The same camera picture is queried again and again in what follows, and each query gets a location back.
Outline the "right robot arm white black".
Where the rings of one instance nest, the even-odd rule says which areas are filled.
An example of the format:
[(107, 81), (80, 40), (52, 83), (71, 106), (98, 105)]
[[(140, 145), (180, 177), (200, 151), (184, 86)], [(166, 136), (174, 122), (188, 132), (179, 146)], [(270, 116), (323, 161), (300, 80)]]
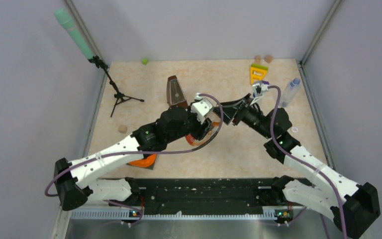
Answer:
[(307, 186), (288, 176), (277, 178), (272, 185), (272, 200), (278, 205), (288, 201), (316, 211), (333, 221), (347, 237), (359, 239), (380, 216), (378, 191), (366, 182), (346, 178), (313, 156), (288, 133), (292, 124), (285, 109), (275, 106), (263, 115), (250, 105), (251, 98), (223, 102), (214, 107), (223, 122), (243, 122), (268, 139), (264, 147), (271, 158), (297, 170), (311, 183)]

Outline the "orange juice bottle yellow cap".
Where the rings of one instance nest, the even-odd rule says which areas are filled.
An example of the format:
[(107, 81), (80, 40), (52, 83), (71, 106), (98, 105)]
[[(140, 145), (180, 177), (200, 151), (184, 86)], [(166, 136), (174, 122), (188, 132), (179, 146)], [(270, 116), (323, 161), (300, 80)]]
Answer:
[(216, 116), (215, 113), (211, 112), (208, 114), (207, 119), (211, 120), (211, 126), (210, 126), (210, 129), (209, 129), (208, 133), (206, 134), (206, 136), (201, 140), (197, 140), (194, 137), (192, 137), (190, 134), (188, 134), (185, 137), (185, 139), (189, 145), (195, 146), (195, 147), (203, 145), (205, 142), (207, 142), (210, 139), (210, 137), (217, 130), (217, 128), (220, 125), (220, 118), (218, 116)]

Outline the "clear small water bottle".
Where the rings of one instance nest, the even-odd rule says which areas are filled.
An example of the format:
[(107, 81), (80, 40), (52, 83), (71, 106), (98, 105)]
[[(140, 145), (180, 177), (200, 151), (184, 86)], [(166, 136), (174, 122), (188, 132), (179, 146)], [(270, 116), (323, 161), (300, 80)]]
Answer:
[(300, 86), (301, 86), (301, 79), (299, 78), (294, 78), (287, 84), (286, 88), (282, 92), (282, 96), (280, 99), (279, 106), (281, 108), (287, 107), (292, 102)]

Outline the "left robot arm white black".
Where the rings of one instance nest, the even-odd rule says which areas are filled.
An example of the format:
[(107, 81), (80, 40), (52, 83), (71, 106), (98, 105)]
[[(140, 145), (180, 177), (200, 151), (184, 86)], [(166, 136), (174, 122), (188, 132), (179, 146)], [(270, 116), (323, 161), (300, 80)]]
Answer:
[(126, 179), (102, 180), (101, 176), (122, 165), (145, 159), (154, 154), (169, 154), (169, 143), (191, 135), (204, 138), (211, 129), (211, 112), (223, 119), (221, 106), (204, 102), (192, 104), (187, 109), (170, 107), (152, 123), (145, 124), (114, 145), (92, 155), (55, 162), (54, 178), (50, 185), (56, 188), (55, 197), (62, 210), (70, 211), (87, 201), (123, 201), (133, 206), (139, 201), (139, 192)]

